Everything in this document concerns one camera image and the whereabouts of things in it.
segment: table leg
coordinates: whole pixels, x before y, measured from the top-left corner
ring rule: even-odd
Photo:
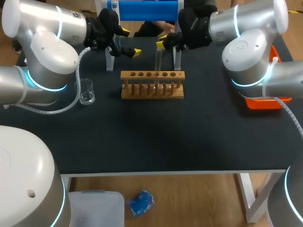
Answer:
[[[277,182],[282,173],[271,174],[270,179],[264,185],[263,190],[257,198],[251,185],[249,174],[237,174],[241,193],[246,210],[246,221],[248,223],[256,223],[267,210],[267,199],[271,188]]]

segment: white table frame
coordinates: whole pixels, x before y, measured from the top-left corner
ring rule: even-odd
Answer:
[[[246,211],[247,223],[257,223],[267,210],[268,194],[274,184],[285,170],[251,170],[251,171],[167,171],[167,172],[125,172],[125,173],[95,173],[95,174],[61,174],[66,190],[69,192],[72,177],[90,176],[130,176],[130,175],[192,175],[192,174],[237,174],[241,188],[241,194]],[[255,197],[250,174],[251,173],[271,173],[271,177],[263,190]]]

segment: red container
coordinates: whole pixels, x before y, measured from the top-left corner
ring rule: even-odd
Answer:
[[[272,62],[274,57],[278,57],[278,62],[281,62],[281,59],[275,49],[274,46],[271,46],[270,49],[270,54],[269,54],[269,62]],[[292,98],[285,98],[285,97],[280,97],[280,99],[284,102],[284,103],[289,103]],[[259,99],[249,99],[246,98],[246,105],[249,107],[249,109],[252,110],[271,110],[271,109],[281,109],[282,106],[274,99],[263,99],[263,98],[259,98]]]

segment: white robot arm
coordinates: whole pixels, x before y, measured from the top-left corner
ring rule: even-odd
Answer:
[[[27,67],[0,67],[0,105],[49,105],[56,101],[78,65],[71,45],[93,49],[110,47],[113,56],[132,57],[113,41],[114,34],[128,36],[118,25],[118,15],[103,9],[97,18],[33,0],[7,0],[2,12],[3,31],[16,38]]]
[[[287,27],[284,0],[257,0],[211,15],[213,41],[226,44],[233,39],[225,47],[222,61],[242,96],[303,97],[302,61],[268,63],[274,38]]]

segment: black table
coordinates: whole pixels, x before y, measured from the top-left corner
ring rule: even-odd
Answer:
[[[223,47],[213,44],[182,54],[184,100],[121,100],[120,71],[153,70],[155,41],[128,38],[125,45],[143,51],[135,59],[116,58],[113,72],[106,72],[103,52],[82,58],[80,76],[93,81],[94,104],[57,115],[11,106],[0,110],[0,124],[41,138],[61,174],[276,170],[302,152],[285,111],[248,110],[224,70]],[[282,61],[292,61],[281,37],[274,45]],[[163,54],[161,69],[172,70],[172,53]],[[73,101],[74,80],[48,109]],[[289,104],[300,122],[302,106],[302,100]]]

